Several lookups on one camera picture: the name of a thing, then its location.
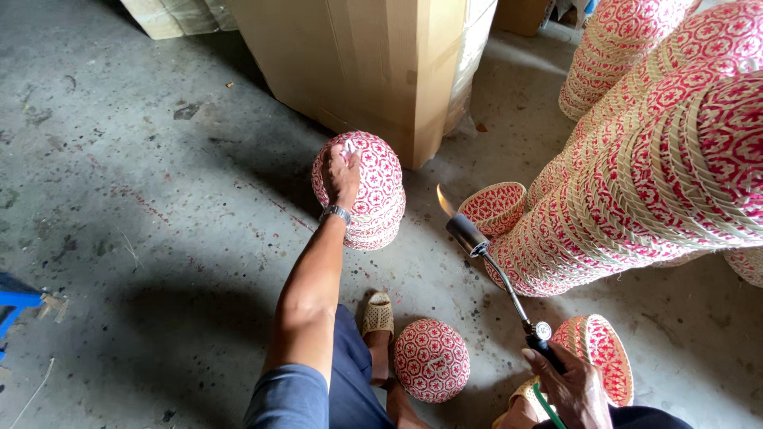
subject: blue sleeve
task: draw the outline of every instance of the blue sleeve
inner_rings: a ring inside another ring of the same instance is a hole
[[[328,429],[329,391],[315,369],[290,364],[268,371],[254,387],[245,429]]]

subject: fingernail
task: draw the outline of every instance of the fingernail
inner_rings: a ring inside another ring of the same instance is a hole
[[[535,353],[530,349],[522,349],[522,356],[525,357],[527,362],[533,362],[535,360]]]

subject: metal torch tube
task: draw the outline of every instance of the metal torch tube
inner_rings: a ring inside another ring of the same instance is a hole
[[[495,271],[498,272],[498,275],[501,276],[501,280],[503,280],[504,286],[506,286],[506,292],[508,292],[509,296],[511,297],[511,302],[513,302],[514,307],[517,309],[517,313],[520,314],[522,325],[530,326],[530,320],[527,318],[527,314],[525,314],[524,309],[520,304],[520,300],[517,298],[517,294],[514,293],[514,288],[511,287],[511,283],[509,282],[508,277],[506,277],[506,273],[504,273],[504,271],[495,263],[492,256],[490,256],[488,252],[480,253],[480,256],[488,261],[488,263],[493,266]]]

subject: concrete floor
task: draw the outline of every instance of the concrete floor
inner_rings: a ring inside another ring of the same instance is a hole
[[[3,339],[2,427],[51,357],[17,427],[239,427],[279,290],[317,224],[309,171],[332,133],[273,99],[237,32],[153,41],[125,13],[115,0],[0,5],[0,271],[71,300],[60,324],[26,311]],[[529,185],[574,125],[556,106],[573,49],[494,34],[472,100],[488,132],[447,138],[405,172],[393,244],[346,251],[351,310],[384,288],[398,330],[433,317],[467,341],[466,389],[414,404],[434,427],[488,427],[528,378],[509,300],[447,240],[434,186],[465,198]],[[552,326],[608,318],[636,404],[696,428],[763,425],[763,291],[721,256],[524,302]]]

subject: hand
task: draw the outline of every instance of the hand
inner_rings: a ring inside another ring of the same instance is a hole
[[[601,371],[586,363],[562,345],[549,341],[549,347],[564,364],[567,373],[560,376],[540,353],[522,349],[525,360],[540,376],[541,390],[556,405],[559,417],[568,429],[612,429]]]
[[[324,186],[329,195],[329,205],[338,205],[352,213],[355,198],[360,189],[360,156],[357,150],[345,161],[340,153],[341,144],[336,144],[326,151],[324,157]]]

